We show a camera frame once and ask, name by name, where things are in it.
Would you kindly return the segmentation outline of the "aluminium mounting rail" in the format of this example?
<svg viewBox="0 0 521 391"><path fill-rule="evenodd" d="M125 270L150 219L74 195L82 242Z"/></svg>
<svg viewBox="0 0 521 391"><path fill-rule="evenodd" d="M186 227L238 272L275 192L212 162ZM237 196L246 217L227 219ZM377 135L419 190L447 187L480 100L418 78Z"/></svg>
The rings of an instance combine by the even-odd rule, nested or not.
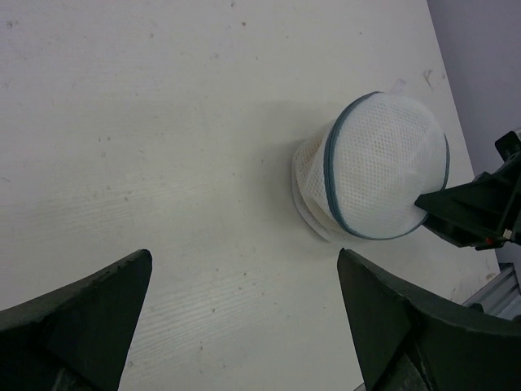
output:
<svg viewBox="0 0 521 391"><path fill-rule="evenodd" d="M514 264L501 263L500 274L491 279L463 305L501 319L520 316L520 285Z"/></svg>

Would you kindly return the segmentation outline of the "white mesh laundry bag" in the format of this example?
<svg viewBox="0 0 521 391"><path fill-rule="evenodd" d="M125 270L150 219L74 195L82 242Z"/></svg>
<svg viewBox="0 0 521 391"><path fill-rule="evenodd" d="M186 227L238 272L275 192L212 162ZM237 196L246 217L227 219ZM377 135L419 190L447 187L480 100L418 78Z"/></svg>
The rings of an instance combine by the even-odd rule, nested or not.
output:
<svg viewBox="0 0 521 391"><path fill-rule="evenodd" d="M325 240L381 241L417 230L417 198L446 188L450 150L434 114L375 91L305 139L291 162L293 200Z"/></svg>

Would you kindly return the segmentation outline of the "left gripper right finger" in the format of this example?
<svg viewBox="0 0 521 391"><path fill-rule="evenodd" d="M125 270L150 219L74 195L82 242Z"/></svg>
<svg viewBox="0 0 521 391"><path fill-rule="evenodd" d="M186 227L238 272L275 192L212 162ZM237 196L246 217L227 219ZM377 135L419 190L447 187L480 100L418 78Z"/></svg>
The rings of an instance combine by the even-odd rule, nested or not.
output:
<svg viewBox="0 0 521 391"><path fill-rule="evenodd" d="M518 390L520 324L459 305L353 250L337 262L366 390Z"/></svg>

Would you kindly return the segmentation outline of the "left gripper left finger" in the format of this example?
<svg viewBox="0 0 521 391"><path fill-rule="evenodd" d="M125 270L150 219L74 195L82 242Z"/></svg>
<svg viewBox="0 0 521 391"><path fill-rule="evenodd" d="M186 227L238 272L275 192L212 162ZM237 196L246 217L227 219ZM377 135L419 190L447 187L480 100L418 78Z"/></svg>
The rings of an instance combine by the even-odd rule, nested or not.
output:
<svg viewBox="0 0 521 391"><path fill-rule="evenodd" d="M117 390L145 301L152 255L1 312L3 390Z"/></svg>

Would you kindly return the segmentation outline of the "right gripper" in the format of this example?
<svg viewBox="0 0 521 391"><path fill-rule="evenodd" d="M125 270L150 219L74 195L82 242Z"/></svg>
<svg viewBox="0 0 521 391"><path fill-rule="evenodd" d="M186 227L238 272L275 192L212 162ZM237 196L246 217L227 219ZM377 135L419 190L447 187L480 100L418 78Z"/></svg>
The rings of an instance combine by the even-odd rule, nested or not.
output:
<svg viewBox="0 0 521 391"><path fill-rule="evenodd" d="M423 225L459 248L520 245L520 128L494 145L503 164L493 174L483 172L473 182L421 195L415 201L427 213Z"/></svg>

